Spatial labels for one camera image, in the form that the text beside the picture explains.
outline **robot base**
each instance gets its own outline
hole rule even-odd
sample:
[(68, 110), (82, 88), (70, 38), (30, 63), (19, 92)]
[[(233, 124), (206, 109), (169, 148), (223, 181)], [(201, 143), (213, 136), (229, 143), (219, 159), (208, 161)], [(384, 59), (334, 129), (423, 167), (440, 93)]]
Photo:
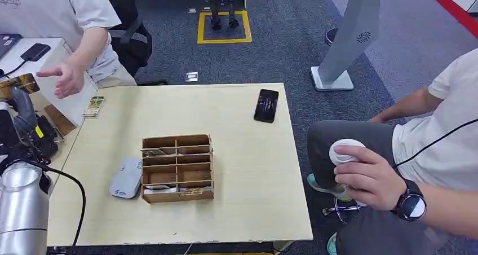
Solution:
[(328, 85), (322, 83), (322, 80), (318, 75), (318, 67), (312, 67), (311, 71), (315, 89), (318, 91), (353, 90), (353, 83), (352, 80), (350, 80), (347, 70), (345, 70), (332, 84)]

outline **black earphone cable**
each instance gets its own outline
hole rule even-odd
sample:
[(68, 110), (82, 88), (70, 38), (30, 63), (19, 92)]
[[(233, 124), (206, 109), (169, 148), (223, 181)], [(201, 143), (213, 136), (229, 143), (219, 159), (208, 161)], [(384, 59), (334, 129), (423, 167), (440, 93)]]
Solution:
[(426, 150), (426, 149), (432, 147), (433, 145), (435, 145), (436, 143), (438, 143), (438, 142), (441, 141), (442, 139), (448, 137), (448, 136), (451, 135), (452, 133), (455, 133), (455, 132), (458, 131), (459, 129), (461, 129), (461, 128), (467, 126), (467, 125), (473, 124), (473, 123), (475, 123), (475, 122), (477, 122), (477, 121), (478, 121), (478, 118), (476, 118), (476, 119), (474, 119), (474, 120), (472, 120), (472, 121), (469, 121), (469, 122), (465, 122), (464, 124), (462, 124), (462, 125), (456, 127), (455, 129), (453, 129), (453, 130), (451, 130), (450, 132), (448, 132), (448, 133), (444, 134), (443, 136), (441, 136), (439, 139), (437, 139), (437, 140), (433, 141), (432, 143), (430, 143), (430, 144), (426, 145), (425, 147), (423, 147), (420, 151), (418, 151), (417, 153), (415, 153), (412, 157), (408, 158), (407, 160), (405, 160), (405, 161), (403, 161), (403, 162), (400, 162), (400, 163), (396, 164), (395, 166), (393, 166), (393, 168), (395, 169), (395, 168), (397, 168), (398, 166), (401, 166), (401, 165), (403, 165), (403, 164), (405, 164), (405, 163), (411, 161), (413, 158), (417, 157), (417, 156), (418, 156), (420, 153), (422, 153), (424, 150)]
[(2, 77), (6, 77), (6, 78), (10, 79), (10, 77), (9, 77), (8, 75), (13, 74), (13, 73), (15, 73), (16, 71), (18, 71), (18, 69), (20, 69), (27, 61), (28, 61), (28, 59), (23, 60), (23, 62), (22, 62), (20, 65), (18, 65), (18, 67), (16, 67), (15, 69), (13, 69), (13, 71), (11, 71), (11, 72), (8, 72), (8, 73), (3, 74)]

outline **phone screen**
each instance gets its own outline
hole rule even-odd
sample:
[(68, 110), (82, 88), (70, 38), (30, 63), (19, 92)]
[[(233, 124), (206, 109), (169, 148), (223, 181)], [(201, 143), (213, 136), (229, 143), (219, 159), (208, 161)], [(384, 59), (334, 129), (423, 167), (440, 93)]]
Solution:
[(259, 99), (254, 113), (256, 121), (273, 123), (276, 117), (277, 100), (279, 92), (273, 90), (260, 90)]

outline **man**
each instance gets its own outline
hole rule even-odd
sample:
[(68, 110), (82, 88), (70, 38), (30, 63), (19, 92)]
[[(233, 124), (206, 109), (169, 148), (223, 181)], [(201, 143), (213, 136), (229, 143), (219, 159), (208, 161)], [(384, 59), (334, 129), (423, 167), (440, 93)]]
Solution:
[[(442, 246), (447, 233), (478, 239), (478, 122), (392, 168), (477, 119), (477, 100), (478, 49), (452, 62), (428, 88), (408, 95), (369, 122), (321, 121), (310, 128), (307, 143), (313, 174), (308, 182), (312, 188), (371, 206), (330, 238), (330, 254), (424, 255)], [(431, 111), (431, 116), (405, 125), (384, 124)], [(329, 148), (343, 138), (358, 140), (366, 148), (335, 147), (336, 153), (359, 160), (335, 167)], [(396, 211), (402, 209), (398, 202), (413, 182), (427, 211), (419, 220), (408, 222)]]
[(37, 73), (61, 76), (58, 98), (80, 92), (85, 71), (99, 87), (136, 85), (110, 44), (108, 29), (121, 21), (108, 0), (0, 0), (0, 21), (0, 33), (65, 39), (74, 53), (63, 64)]

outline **black power bank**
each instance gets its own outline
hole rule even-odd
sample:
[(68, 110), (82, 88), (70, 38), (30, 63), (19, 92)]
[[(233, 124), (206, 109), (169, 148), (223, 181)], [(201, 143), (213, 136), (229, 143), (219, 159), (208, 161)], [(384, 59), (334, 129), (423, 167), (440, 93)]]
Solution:
[(51, 47), (42, 43), (35, 43), (30, 49), (23, 53), (20, 57), (27, 61), (38, 61), (41, 59)]

